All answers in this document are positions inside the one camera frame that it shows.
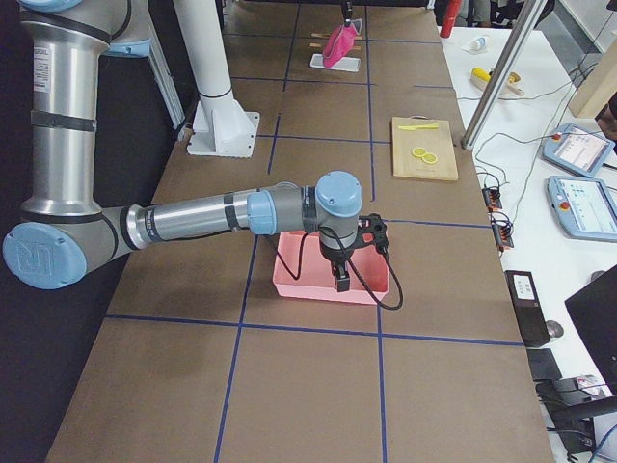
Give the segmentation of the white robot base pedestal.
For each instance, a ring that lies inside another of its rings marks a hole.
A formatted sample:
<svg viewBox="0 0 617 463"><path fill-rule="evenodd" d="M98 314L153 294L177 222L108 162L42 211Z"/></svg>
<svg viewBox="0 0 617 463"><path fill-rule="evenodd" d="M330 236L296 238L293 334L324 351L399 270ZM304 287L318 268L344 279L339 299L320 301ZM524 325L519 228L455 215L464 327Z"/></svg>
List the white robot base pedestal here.
<svg viewBox="0 0 617 463"><path fill-rule="evenodd" d="M216 3L178 0L174 9L199 95L188 152L251 157L260 115L245 111L233 94Z"/></svg>

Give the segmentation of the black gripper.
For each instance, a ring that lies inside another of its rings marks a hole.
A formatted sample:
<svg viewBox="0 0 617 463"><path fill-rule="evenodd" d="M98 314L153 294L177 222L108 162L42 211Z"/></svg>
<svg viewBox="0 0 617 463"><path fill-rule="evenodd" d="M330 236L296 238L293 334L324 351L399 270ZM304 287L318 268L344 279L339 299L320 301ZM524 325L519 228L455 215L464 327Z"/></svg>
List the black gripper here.
<svg viewBox="0 0 617 463"><path fill-rule="evenodd" d="M346 292L350 289L350 274L346 260L338 260L331 262L331 270L335 280L335 288L337 292Z"/></svg>
<svg viewBox="0 0 617 463"><path fill-rule="evenodd" d="M341 1L341 14L343 17L343 26L349 27L353 19L353 1L342 0Z"/></svg>

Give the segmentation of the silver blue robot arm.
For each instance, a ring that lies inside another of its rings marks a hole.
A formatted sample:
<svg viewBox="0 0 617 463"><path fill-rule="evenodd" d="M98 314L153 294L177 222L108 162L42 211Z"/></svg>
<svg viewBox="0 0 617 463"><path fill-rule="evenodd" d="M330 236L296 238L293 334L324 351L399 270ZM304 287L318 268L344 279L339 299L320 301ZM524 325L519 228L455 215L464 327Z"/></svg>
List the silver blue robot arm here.
<svg viewBox="0 0 617 463"><path fill-rule="evenodd" d="M56 289L148 245L248 230L314 232L335 286L364 244L362 188L334 171L313 186L273 186L142 207L94 201L98 64L102 55L145 57L153 37L145 1L23 1L33 48L33 193L8 232L3 256L23 283Z"/></svg>

